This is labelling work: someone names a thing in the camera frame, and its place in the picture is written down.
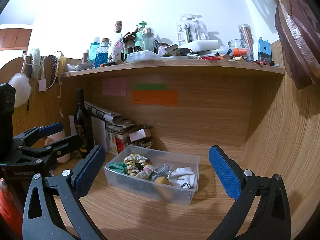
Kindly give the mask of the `black patterned headband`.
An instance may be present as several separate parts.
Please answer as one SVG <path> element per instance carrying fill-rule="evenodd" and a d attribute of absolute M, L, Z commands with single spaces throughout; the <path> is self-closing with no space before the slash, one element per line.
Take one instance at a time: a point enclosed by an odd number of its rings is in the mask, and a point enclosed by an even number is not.
<path fill-rule="evenodd" d="M 50 82 L 48 88 L 52 87 L 54 84 L 56 78 L 57 78 L 57 72 L 58 72 L 58 61 L 57 57 L 54 55 L 49 55 L 50 61 L 51 61 L 51 76 L 50 76 Z"/>

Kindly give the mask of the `green sticky note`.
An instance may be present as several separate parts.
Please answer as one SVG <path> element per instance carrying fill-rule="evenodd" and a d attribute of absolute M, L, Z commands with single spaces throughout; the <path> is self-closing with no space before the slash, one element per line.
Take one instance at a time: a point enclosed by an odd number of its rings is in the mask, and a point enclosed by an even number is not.
<path fill-rule="evenodd" d="M 134 90 L 167 90 L 165 83 L 135 83 Z"/>

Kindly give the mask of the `yellow sponge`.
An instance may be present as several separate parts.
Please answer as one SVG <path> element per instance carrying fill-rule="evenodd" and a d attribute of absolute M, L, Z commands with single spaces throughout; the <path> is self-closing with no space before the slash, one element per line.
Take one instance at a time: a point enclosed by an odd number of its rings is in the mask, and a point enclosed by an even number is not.
<path fill-rule="evenodd" d="M 175 195 L 175 190 L 169 188 L 169 186 L 172 186 L 172 183 L 165 177 L 158 177 L 155 180 L 154 188 L 159 193 L 159 195 L 167 201 L 171 200 Z"/>

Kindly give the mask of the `orange sticky note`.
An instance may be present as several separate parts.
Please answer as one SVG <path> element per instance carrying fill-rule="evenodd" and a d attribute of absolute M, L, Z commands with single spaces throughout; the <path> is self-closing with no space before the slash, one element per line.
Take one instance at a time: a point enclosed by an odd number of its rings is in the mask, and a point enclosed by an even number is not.
<path fill-rule="evenodd" d="M 132 103 L 140 105 L 178 106 L 178 91 L 132 90 Z"/>

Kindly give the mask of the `clear rectangular shelf container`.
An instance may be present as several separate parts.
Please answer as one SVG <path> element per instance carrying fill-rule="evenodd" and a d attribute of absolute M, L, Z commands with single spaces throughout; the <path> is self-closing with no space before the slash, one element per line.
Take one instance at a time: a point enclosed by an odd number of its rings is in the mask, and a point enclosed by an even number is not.
<path fill-rule="evenodd" d="M 127 62 L 134 63 L 140 61 L 157 61 L 161 58 L 160 55 L 149 50 L 137 51 L 127 54 Z"/>

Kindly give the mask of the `stack of newspapers and books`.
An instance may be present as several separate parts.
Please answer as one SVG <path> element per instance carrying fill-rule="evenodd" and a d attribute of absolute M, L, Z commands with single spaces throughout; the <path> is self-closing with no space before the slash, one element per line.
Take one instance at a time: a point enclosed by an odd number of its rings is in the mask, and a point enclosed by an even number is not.
<path fill-rule="evenodd" d="M 135 122 L 88 101 L 84 106 L 92 119 L 95 143 L 104 146 L 109 153 L 121 153 L 128 146 L 129 134 L 136 128 Z"/>

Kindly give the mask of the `blue pencil sharpener box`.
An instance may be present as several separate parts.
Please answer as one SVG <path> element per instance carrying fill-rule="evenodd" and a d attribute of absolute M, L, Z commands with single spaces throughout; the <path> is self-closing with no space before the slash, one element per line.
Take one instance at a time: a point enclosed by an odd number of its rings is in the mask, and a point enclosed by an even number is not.
<path fill-rule="evenodd" d="M 257 46 L 258 46 L 258 60 L 260 61 L 272 61 L 272 50 L 271 50 L 271 45 L 268 40 L 263 40 L 262 37 L 259 38 L 257 41 Z"/>

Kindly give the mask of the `clear plastic storage bin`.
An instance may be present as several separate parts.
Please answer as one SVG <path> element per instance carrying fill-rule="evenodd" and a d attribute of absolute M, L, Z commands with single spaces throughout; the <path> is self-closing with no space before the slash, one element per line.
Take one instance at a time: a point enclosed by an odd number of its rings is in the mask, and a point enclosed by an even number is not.
<path fill-rule="evenodd" d="M 130 145 L 104 166 L 109 185 L 181 205 L 198 189 L 200 157 Z"/>

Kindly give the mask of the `clear cylinder jar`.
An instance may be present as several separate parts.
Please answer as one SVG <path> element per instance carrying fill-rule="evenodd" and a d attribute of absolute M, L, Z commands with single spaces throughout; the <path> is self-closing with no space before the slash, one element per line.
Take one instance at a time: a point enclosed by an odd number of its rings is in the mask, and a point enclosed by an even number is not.
<path fill-rule="evenodd" d="M 253 36 L 252 36 L 252 29 L 248 24 L 240 24 L 238 26 L 238 30 L 239 30 L 241 39 L 244 40 L 244 42 L 247 46 L 250 58 L 251 58 L 251 60 L 253 60 L 253 44 L 254 44 L 254 42 L 253 42 Z"/>

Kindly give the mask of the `floral fabric scrunchie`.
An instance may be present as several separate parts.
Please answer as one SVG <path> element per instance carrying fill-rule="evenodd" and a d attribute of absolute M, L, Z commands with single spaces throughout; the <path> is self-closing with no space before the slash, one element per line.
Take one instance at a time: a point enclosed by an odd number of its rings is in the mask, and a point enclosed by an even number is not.
<path fill-rule="evenodd" d="M 149 179 L 155 171 L 155 167 L 150 159 L 140 154 L 130 154 L 124 159 L 126 173 L 129 176 L 140 179 Z"/>

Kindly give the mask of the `pink hanging fabric bag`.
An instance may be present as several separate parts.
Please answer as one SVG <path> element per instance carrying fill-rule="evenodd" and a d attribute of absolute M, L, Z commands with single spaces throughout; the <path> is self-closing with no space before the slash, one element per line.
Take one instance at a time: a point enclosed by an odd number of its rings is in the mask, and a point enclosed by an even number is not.
<path fill-rule="evenodd" d="M 275 25 L 297 89 L 319 84 L 319 22 L 305 0 L 279 0 Z"/>

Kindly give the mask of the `white flat box on shelf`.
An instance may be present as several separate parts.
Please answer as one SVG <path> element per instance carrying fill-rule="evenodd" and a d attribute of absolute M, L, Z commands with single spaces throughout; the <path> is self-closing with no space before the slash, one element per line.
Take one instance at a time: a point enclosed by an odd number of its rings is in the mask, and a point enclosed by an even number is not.
<path fill-rule="evenodd" d="M 194 53 L 219 49 L 220 45 L 217 40 L 198 40 L 179 45 L 180 48 L 191 49 Z"/>

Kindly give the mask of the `blue dotted bottle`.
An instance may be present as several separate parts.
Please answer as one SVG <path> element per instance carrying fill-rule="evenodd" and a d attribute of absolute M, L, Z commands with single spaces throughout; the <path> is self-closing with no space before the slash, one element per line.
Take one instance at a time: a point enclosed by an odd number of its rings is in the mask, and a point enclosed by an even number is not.
<path fill-rule="evenodd" d="M 95 68 L 100 67 L 101 64 L 108 62 L 108 48 L 109 48 L 110 39 L 103 38 L 101 40 L 100 46 L 96 49 L 95 54 Z"/>

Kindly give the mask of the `green knit cloth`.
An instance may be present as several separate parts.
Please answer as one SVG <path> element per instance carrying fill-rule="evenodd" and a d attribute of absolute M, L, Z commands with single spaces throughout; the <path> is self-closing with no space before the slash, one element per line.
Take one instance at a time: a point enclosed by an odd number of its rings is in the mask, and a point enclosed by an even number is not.
<path fill-rule="evenodd" d="M 110 163 L 108 164 L 107 168 L 111 171 L 117 172 L 117 173 L 123 173 L 127 174 L 126 172 L 126 165 L 124 162 L 118 162 L 118 163 Z"/>

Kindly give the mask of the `small white cardboard box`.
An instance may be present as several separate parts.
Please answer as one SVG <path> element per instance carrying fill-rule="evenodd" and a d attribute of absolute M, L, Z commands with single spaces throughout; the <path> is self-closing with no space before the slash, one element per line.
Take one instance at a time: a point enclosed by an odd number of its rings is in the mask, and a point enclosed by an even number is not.
<path fill-rule="evenodd" d="M 129 138 L 131 142 L 144 139 L 144 138 L 149 138 L 149 137 L 151 137 L 151 132 L 147 128 L 143 128 L 129 134 Z"/>

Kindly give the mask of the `dark wine bottle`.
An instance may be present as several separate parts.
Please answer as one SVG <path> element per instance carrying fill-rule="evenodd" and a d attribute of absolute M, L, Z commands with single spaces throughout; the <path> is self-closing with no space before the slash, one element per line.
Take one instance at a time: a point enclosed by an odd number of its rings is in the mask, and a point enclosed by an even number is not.
<path fill-rule="evenodd" d="M 80 137 L 80 153 L 84 159 L 95 146 L 95 140 L 91 113 L 85 107 L 84 89 L 78 88 L 76 95 L 78 108 L 74 114 L 74 124 L 76 133 Z"/>

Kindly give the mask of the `silver scrunchie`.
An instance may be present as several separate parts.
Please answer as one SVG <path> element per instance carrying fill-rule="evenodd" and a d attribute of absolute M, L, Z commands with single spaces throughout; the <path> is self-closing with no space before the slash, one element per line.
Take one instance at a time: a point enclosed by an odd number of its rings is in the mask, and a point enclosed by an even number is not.
<path fill-rule="evenodd" d="M 162 165 L 152 172 L 152 174 L 149 176 L 149 180 L 155 181 L 158 177 L 168 178 L 169 174 L 172 172 L 172 167 L 172 165 Z"/>

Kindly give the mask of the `white cloth pouch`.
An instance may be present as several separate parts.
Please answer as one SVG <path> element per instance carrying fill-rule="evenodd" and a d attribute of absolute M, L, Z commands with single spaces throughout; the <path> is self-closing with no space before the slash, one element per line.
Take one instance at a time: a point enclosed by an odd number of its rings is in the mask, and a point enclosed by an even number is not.
<path fill-rule="evenodd" d="M 176 168 L 169 174 L 168 181 L 176 187 L 192 189 L 195 183 L 195 173 L 191 167 Z"/>

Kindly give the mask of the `white fluffy pompom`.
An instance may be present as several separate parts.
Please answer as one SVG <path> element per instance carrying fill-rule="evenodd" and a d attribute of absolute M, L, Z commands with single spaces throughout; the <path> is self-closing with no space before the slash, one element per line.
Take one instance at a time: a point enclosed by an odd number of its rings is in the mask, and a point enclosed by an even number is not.
<path fill-rule="evenodd" d="M 19 108 L 26 104 L 31 95 L 29 78 L 23 73 L 17 73 L 11 78 L 9 84 L 16 90 L 15 108 Z"/>

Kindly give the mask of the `pink sticky note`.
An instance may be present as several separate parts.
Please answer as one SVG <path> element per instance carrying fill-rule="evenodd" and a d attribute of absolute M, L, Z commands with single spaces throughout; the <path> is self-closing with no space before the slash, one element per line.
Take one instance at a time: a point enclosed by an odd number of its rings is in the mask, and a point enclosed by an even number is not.
<path fill-rule="evenodd" d="M 126 78 L 116 77 L 103 79 L 102 95 L 103 96 L 126 96 Z"/>

